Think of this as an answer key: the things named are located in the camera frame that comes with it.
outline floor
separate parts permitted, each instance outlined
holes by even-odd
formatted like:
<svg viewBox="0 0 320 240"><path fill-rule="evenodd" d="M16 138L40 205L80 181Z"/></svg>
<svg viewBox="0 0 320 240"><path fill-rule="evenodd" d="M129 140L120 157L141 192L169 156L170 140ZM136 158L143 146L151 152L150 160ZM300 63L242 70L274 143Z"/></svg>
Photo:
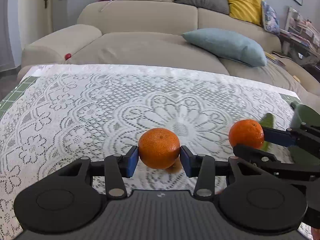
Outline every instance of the floor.
<svg viewBox="0 0 320 240"><path fill-rule="evenodd" d="M20 67L14 70L0 72L0 100L4 99L9 92L16 87L17 75Z"/></svg>

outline metal screw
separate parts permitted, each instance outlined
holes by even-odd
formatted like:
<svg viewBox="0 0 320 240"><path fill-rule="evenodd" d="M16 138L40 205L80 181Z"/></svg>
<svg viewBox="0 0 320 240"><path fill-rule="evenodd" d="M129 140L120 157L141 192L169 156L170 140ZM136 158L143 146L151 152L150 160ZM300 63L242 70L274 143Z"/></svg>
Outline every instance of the metal screw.
<svg viewBox="0 0 320 240"><path fill-rule="evenodd" d="M113 188L109 190L109 195L113 197L121 197L124 194L124 190L120 188Z"/></svg>
<svg viewBox="0 0 320 240"><path fill-rule="evenodd" d="M201 188L197 190L197 195L200 197L210 197L212 195L212 191L207 188Z"/></svg>

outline orange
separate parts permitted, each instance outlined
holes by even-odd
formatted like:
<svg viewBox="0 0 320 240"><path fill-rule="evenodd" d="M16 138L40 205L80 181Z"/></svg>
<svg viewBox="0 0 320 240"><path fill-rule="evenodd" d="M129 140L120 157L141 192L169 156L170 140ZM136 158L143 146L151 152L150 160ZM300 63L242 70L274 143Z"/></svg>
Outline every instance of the orange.
<svg viewBox="0 0 320 240"><path fill-rule="evenodd" d="M229 131L229 142L232 147L244 144L260 149L264 142L264 134L261 125L251 119L236 122Z"/></svg>
<svg viewBox="0 0 320 240"><path fill-rule="evenodd" d="M153 128L139 139L139 157L152 169L167 169L172 166L180 153L179 138L164 128Z"/></svg>

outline light blue pillow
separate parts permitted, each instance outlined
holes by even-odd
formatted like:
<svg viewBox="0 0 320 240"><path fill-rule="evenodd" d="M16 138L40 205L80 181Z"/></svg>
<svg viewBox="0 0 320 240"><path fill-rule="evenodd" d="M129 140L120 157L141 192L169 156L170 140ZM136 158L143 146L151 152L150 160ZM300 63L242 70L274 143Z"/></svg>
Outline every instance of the light blue pillow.
<svg viewBox="0 0 320 240"><path fill-rule="evenodd" d="M207 28L183 33L182 37L218 57L252 67L262 67L267 64L263 48L254 40L236 32Z"/></svg>

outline table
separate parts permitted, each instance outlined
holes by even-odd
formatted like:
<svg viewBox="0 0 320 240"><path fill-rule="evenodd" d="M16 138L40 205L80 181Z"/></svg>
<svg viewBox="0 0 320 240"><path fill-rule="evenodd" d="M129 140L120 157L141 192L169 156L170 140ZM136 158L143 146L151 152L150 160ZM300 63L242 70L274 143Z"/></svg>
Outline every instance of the table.
<svg viewBox="0 0 320 240"><path fill-rule="evenodd" d="M226 161L233 155L228 132L234 122L260 120L269 112L275 128L285 130L293 111L284 95L298 97L261 82L158 66L42 65L30 73L34 84L24 92L20 86L18 99L0 120L3 240L21 231L12 208L16 195L73 160L125 154L146 130L164 127L194 154ZM292 162L286 148L272 145L270 151ZM193 190L196 179L139 161L124 183L130 194L132 189ZM225 185L225 179L216 180L217 191ZM93 187L104 193L104 178L95 177Z"/></svg>
<svg viewBox="0 0 320 240"><path fill-rule="evenodd" d="M282 52L285 56L290 55L292 60L300 66L303 65L316 65L320 61L320 54L315 52L313 49L308 48L300 42L285 36L279 36L279 39L283 42Z"/></svg>

